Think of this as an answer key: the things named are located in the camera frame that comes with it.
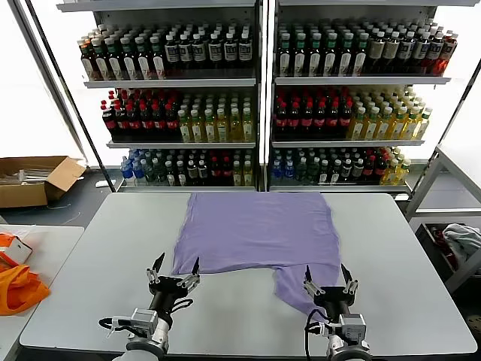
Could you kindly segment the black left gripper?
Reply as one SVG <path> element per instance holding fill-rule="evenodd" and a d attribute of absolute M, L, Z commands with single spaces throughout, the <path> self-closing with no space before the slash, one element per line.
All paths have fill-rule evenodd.
<path fill-rule="evenodd" d="M 146 269 L 149 281 L 149 290 L 153 295 L 149 309 L 154 311 L 178 311 L 192 304 L 192 299 L 187 296 L 200 283 L 199 258 L 196 259 L 192 271 L 184 279 L 173 277 L 159 277 L 165 254 L 162 253 L 153 263 L 151 268 Z"/>

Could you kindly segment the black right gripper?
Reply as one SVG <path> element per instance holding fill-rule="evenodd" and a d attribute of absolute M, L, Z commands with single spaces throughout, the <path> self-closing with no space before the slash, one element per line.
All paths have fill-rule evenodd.
<path fill-rule="evenodd" d="M 349 307 L 355 301 L 357 280 L 352 278 L 350 271 L 344 264 L 341 271 L 345 280 L 345 287 L 319 287 L 312 279 L 309 265 L 304 273 L 304 289 L 310 296 L 314 296 L 314 304 L 325 309 L 328 316 L 350 314 Z"/>

